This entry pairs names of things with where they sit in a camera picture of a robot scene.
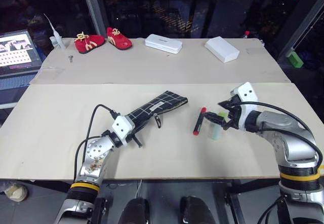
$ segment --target red shoe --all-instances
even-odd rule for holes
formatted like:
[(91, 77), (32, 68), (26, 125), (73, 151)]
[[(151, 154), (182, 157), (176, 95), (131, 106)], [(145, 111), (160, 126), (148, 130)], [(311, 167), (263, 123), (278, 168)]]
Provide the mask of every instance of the red shoe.
[(121, 32), (116, 28), (107, 28), (108, 41), (120, 50), (126, 50), (130, 48), (133, 44), (126, 36), (121, 34)]
[(103, 45), (105, 38), (102, 35), (85, 35), (83, 32), (76, 35), (74, 44), (79, 53), (89, 53), (91, 50)]

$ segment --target yellow ring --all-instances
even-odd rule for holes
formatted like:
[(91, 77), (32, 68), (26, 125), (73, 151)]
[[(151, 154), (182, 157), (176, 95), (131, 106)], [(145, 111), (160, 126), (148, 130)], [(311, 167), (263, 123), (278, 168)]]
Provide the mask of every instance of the yellow ring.
[(280, 173), (280, 177), (283, 177), (285, 179), (293, 180), (293, 181), (312, 181), (317, 180), (320, 177), (319, 171), (315, 175), (312, 176), (291, 176), (284, 173)]
[(74, 188), (74, 187), (85, 187), (85, 188), (90, 188), (90, 189), (93, 189), (93, 190), (96, 190), (97, 192), (99, 192), (98, 186), (95, 186), (93, 184), (86, 183), (86, 182), (75, 182), (71, 185), (71, 188)]

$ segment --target white box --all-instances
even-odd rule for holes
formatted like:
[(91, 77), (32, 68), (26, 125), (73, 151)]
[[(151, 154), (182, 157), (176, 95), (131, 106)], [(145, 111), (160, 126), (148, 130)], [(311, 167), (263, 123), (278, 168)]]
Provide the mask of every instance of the white box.
[(151, 48), (160, 49), (169, 53), (177, 54), (182, 48), (182, 42), (164, 36), (151, 34), (145, 39), (145, 45)]
[(209, 39), (205, 47), (211, 51), (223, 63), (234, 60), (239, 55), (239, 50), (230, 43), (222, 39), (220, 36)]

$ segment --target floor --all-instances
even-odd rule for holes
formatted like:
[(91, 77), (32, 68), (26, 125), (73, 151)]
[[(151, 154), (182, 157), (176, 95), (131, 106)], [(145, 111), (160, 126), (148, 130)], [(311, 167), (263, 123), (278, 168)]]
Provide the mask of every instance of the floor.
[[(216, 223), (233, 224), (229, 206), (225, 204), (223, 190), (226, 182), (212, 181), (155, 181), (143, 182), (139, 197), (146, 198), (150, 204), (151, 223), (178, 223), (179, 203), (183, 196), (193, 195), (201, 198), (209, 206)], [(65, 193), (26, 184), (29, 197), (21, 203), (0, 195), (0, 223), (36, 224), (52, 223), (65, 199)], [(108, 216), (102, 223), (118, 223), (120, 214), (135, 197), (138, 182), (105, 182), (99, 196), (110, 202)], [(246, 223), (256, 223), (261, 213), (279, 196), (277, 186), (239, 195), (239, 201)], [(278, 223), (276, 212), (272, 212), (269, 223)]]

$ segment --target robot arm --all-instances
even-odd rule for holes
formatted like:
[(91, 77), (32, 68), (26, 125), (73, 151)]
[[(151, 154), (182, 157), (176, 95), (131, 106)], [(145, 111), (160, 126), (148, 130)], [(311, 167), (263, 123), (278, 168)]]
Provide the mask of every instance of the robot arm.
[[(205, 118), (221, 125), (256, 133), (271, 143), (280, 171), (280, 192), (288, 210), (294, 207), (308, 219), (324, 223), (324, 191), (319, 184), (320, 150), (309, 130), (299, 127), (297, 117), (271, 111), (259, 112), (256, 105), (242, 102), (257, 102), (258, 98), (250, 83), (245, 83), (232, 92), (232, 98), (219, 104), (229, 110), (229, 122), (215, 113), (205, 113)], [(316, 216), (304, 211), (305, 203), (318, 209)]]
[(188, 99), (170, 91), (151, 100), (142, 107), (121, 116), (111, 111), (115, 121), (111, 130), (106, 130), (99, 139), (86, 145), (85, 161), (67, 193), (66, 199), (57, 214), (54, 224), (97, 224), (93, 221), (95, 201), (105, 175), (108, 157), (114, 147), (127, 145), (132, 139), (142, 146), (136, 138), (139, 132), (154, 117), (158, 127), (161, 120), (158, 115), (176, 109), (188, 102)]

